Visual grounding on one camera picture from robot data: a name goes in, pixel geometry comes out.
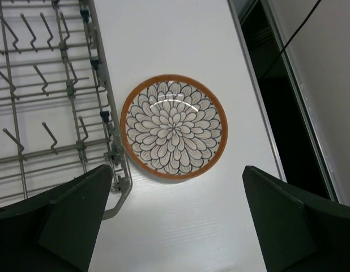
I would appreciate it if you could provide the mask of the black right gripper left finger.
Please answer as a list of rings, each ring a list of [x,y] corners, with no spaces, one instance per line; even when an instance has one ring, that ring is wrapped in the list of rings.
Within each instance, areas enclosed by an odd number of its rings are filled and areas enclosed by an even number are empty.
[[[0,207],[0,271],[88,271],[111,183],[103,164]]]

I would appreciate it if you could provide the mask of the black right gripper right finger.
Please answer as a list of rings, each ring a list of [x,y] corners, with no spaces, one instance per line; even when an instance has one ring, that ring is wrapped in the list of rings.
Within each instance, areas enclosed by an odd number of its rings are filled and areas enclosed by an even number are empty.
[[[350,207],[254,167],[242,174],[267,271],[350,271]]]

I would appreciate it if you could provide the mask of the orange rimmed floral plate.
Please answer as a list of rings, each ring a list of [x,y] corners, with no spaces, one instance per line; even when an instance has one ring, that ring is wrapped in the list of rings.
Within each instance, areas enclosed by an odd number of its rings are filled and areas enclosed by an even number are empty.
[[[227,117],[217,97],[204,84],[177,74],[136,86],[122,107],[120,126],[133,162],[169,180],[207,172],[228,139]]]

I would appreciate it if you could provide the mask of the aluminium table edge rail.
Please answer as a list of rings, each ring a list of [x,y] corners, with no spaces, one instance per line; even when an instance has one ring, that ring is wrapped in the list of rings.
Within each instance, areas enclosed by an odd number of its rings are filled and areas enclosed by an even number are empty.
[[[331,163],[302,94],[270,1],[228,6],[282,180],[342,203]]]

